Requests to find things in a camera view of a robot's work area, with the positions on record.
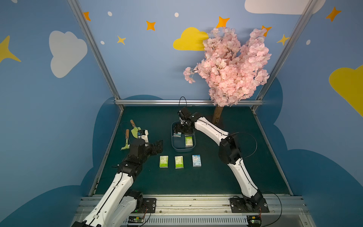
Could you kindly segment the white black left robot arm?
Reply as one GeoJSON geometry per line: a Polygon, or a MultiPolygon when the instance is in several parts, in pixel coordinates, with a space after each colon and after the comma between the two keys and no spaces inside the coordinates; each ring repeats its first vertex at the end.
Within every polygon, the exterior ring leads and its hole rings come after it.
{"type": "Polygon", "coordinates": [[[74,227],[120,227],[128,216],[142,207],[143,195],[133,191],[135,179],[150,156],[163,152],[163,141],[147,145],[144,139],[135,139],[128,155],[117,166],[115,177],[102,199],[89,215],[74,227]]]}

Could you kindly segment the pink blossom tree crown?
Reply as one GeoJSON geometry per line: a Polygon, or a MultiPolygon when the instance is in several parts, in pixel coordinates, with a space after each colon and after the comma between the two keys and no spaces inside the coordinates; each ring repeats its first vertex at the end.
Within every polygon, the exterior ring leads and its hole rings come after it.
{"type": "Polygon", "coordinates": [[[249,40],[241,44],[234,29],[213,29],[211,37],[203,41],[205,58],[196,67],[185,69],[185,79],[194,83],[194,74],[200,75],[209,86],[210,99],[218,107],[249,99],[269,79],[264,69],[271,57],[264,43],[267,31],[254,29],[249,40]]]}

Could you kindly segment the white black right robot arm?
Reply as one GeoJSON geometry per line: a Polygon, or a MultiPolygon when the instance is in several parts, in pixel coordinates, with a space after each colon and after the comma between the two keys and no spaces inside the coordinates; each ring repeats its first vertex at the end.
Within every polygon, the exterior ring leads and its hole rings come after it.
{"type": "Polygon", "coordinates": [[[213,125],[199,113],[191,114],[184,107],[178,111],[180,122],[176,124],[176,132],[192,134],[201,131],[210,137],[218,146],[218,156],[228,165],[239,183],[242,192],[242,204],[248,212],[269,212],[262,192],[252,181],[244,164],[236,134],[230,134],[213,125]]]}

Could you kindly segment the green tissue pack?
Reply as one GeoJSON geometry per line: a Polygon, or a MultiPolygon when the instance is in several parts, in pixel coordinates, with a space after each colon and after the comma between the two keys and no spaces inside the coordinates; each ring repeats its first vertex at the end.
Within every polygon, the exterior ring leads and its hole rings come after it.
{"type": "Polygon", "coordinates": [[[186,136],[185,137],[185,146],[186,147],[193,147],[194,146],[194,142],[193,142],[193,137],[192,136],[186,136]]]}
{"type": "Polygon", "coordinates": [[[168,156],[160,156],[160,158],[159,158],[159,167],[160,168],[168,168],[168,161],[169,161],[168,156]]]}
{"type": "Polygon", "coordinates": [[[183,169],[184,161],[183,156],[175,156],[175,169],[183,169]]]}

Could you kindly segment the blue plastic storage box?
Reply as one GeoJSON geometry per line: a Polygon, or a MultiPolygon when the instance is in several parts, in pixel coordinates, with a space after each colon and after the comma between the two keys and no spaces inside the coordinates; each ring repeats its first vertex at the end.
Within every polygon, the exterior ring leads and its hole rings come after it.
{"type": "Polygon", "coordinates": [[[194,148],[196,147],[196,136],[195,134],[192,135],[185,135],[182,134],[182,136],[180,138],[178,137],[173,137],[173,133],[174,133],[174,126],[176,125],[176,123],[179,123],[179,121],[175,121],[172,123],[171,125],[171,143],[172,143],[172,147],[176,152],[179,153],[185,153],[185,152],[191,152],[194,150],[194,148]],[[186,136],[192,136],[193,137],[193,142],[194,142],[194,146],[193,147],[186,147],[185,146],[185,137],[186,136]]]}

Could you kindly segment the aluminium frame rail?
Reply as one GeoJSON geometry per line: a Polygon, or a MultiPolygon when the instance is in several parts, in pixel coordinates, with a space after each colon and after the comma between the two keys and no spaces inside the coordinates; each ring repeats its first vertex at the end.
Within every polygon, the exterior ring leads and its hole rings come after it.
{"type": "Polygon", "coordinates": [[[117,105],[136,105],[136,106],[178,106],[179,104],[186,104],[187,106],[213,106],[211,100],[187,100],[182,98],[179,100],[141,100],[141,99],[116,99],[117,105]]]}

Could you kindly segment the white blue elephant tissue pack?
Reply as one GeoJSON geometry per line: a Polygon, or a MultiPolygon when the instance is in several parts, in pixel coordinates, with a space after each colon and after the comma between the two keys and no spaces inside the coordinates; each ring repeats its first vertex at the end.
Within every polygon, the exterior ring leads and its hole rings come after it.
{"type": "Polygon", "coordinates": [[[193,167],[201,167],[201,156],[200,155],[192,155],[192,166],[193,167]]]}

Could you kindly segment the brown artificial tree trunk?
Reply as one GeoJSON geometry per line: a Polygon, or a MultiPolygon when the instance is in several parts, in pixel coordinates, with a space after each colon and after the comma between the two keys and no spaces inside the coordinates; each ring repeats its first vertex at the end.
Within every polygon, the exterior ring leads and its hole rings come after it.
{"type": "Polygon", "coordinates": [[[223,109],[224,109],[224,107],[220,107],[220,106],[215,107],[214,114],[212,117],[212,123],[214,125],[217,125],[219,123],[223,109]]]}

